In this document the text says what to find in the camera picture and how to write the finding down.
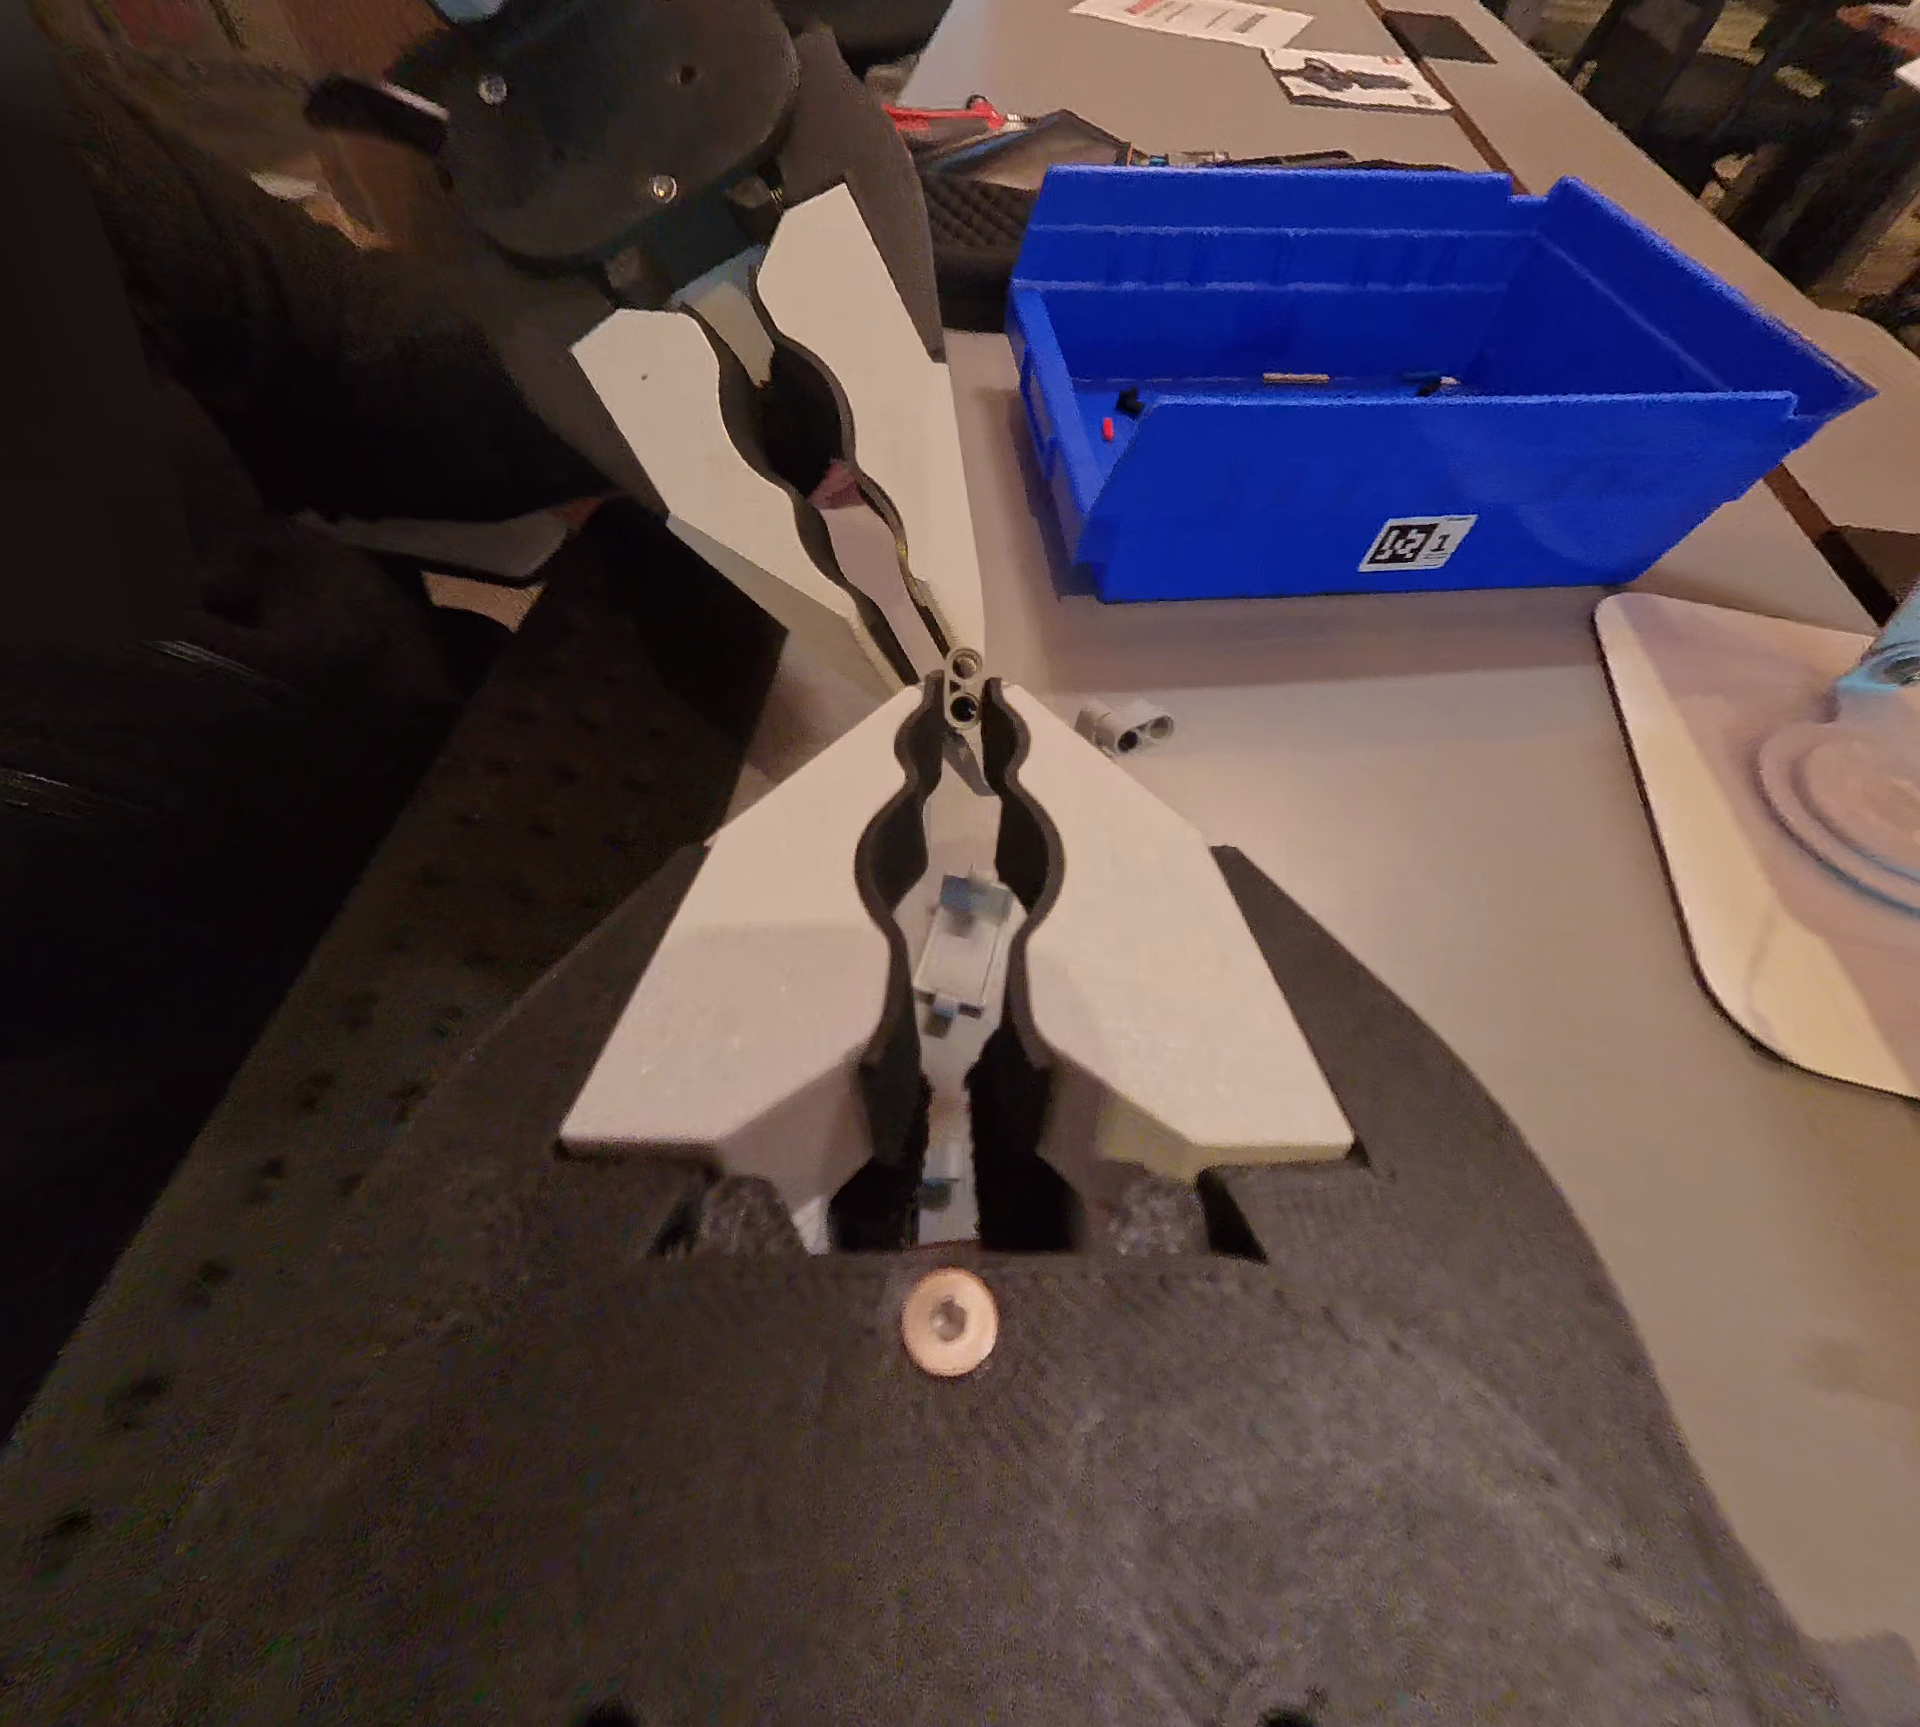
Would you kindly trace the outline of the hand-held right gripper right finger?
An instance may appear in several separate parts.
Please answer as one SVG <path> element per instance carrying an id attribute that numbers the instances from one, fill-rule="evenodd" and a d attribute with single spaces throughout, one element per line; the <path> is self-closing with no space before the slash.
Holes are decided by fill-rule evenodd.
<path id="1" fill-rule="evenodd" d="M 985 1248 L 1067 1250 L 1140 1178 L 1338 1162 L 1355 1130 L 1203 835 L 1016 683 L 983 687 L 1019 921 L 973 1061 Z"/>

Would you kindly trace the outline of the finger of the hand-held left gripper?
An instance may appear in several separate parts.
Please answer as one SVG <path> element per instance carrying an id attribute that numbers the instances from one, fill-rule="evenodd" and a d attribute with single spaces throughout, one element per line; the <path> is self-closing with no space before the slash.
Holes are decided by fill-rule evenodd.
<path id="1" fill-rule="evenodd" d="M 983 669 L 985 599 L 950 371 L 848 185 L 781 213 L 751 289 L 776 347 L 829 391 L 840 457 L 886 525 L 933 651 L 950 669 Z"/>
<path id="2" fill-rule="evenodd" d="M 685 309 L 620 309 L 574 359 L 666 507 L 670 531 L 852 679 L 919 683 L 818 507 L 749 455 L 726 405 L 727 347 Z"/>

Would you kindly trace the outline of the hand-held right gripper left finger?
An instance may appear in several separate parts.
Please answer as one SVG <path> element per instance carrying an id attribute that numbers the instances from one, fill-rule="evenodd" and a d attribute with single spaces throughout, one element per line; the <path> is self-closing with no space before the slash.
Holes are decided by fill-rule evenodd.
<path id="1" fill-rule="evenodd" d="M 932 1089 L 899 903 L 939 779 L 941 687 L 906 687 L 714 833 L 563 1150 L 757 1176 L 844 1248 L 912 1244 Z"/>

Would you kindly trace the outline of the blue parts bin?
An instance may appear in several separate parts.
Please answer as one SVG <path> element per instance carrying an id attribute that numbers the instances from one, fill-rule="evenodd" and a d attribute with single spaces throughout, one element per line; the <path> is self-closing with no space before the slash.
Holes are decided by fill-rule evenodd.
<path id="1" fill-rule="evenodd" d="M 1037 477 L 1106 603 L 1612 587 L 1875 391 L 1576 177 L 1056 165 L 1005 297 Z M 1152 379 L 1438 369 L 1451 395 Z"/>

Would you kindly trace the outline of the person's left forearm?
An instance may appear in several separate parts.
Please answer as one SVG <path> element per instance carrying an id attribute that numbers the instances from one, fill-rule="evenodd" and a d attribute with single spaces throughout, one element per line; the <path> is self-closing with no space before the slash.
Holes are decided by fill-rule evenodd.
<path id="1" fill-rule="evenodd" d="M 493 523 L 611 489 L 527 405 L 478 321 L 79 83 L 71 143 L 154 367 L 283 511 Z"/>

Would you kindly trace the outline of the black dimpled foam pad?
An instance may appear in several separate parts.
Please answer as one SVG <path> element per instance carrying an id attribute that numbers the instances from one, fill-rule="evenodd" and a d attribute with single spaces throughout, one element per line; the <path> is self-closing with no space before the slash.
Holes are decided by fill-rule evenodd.
<path id="1" fill-rule="evenodd" d="M 156 1722 L 165 1580 L 273 1396 L 342 1358 L 331 1262 L 578 943 L 716 825 L 786 633 L 635 503 L 598 515 L 323 925 L 4 1069 L 4 1722 Z"/>
<path id="2" fill-rule="evenodd" d="M 1037 193 L 943 165 L 922 165 L 918 177 L 939 293 L 1003 293 Z"/>

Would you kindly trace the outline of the assorted small block parts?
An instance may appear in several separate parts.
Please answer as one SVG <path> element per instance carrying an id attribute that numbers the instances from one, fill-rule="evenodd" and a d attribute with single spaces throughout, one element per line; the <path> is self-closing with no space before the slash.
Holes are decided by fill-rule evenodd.
<path id="1" fill-rule="evenodd" d="M 1152 379 L 1120 385 L 1101 395 L 1079 397 L 1095 443 L 1124 443 L 1142 417 L 1169 397 L 1187 395 L 1451 395 L 1471 391 L 1474 383 L 1438 369 L 1396 369 L 1389 373 L 1261 371 L 1258 377 Z"/>

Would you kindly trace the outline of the black pouch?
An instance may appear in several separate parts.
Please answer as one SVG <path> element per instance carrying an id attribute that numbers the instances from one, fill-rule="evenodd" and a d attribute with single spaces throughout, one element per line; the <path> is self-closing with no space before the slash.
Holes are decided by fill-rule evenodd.
<path id="1" fill-rule="evenodd" d="M 1070 109 L 1039 115 L 950 117 L 914 149 L 922 177 L 978 181 L 1034 193 L 1054 167 L 1129 167 L 1142 161 L 1126 139 Z"/>

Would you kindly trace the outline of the white paper sheet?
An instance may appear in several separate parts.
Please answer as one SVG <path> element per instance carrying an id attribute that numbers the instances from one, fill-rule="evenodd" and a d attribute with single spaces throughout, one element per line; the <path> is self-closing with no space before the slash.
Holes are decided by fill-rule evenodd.
<path id="1" fill-rule="evenodd" d="M 1291 47 L 1311 23 L 1306 11 L 1235 0 L 1079 0 L 1067 13 L 1157 37 L 1239 45 L 1260 55 Z"/>

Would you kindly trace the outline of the printed booklet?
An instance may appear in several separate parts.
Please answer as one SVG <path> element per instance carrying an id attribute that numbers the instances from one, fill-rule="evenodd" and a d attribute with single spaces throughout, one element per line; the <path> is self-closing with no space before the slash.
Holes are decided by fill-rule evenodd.
<path id="1" fill-rule="evenodd" d="M 1416 59 L 1302 49 L 1265 49 L 1261 55 L 1291 105 L 1416 115 L 1454 111 Z"/>

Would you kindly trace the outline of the white book stand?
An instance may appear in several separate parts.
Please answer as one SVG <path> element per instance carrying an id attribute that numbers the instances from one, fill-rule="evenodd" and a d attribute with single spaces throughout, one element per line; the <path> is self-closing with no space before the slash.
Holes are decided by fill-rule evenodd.
<path id="1" fill-rule="evenodd" d="M 1619 591 L 1596 641 L 1704 991 L 1917 1097 L 1917 595 L 1878 635 Z"/>

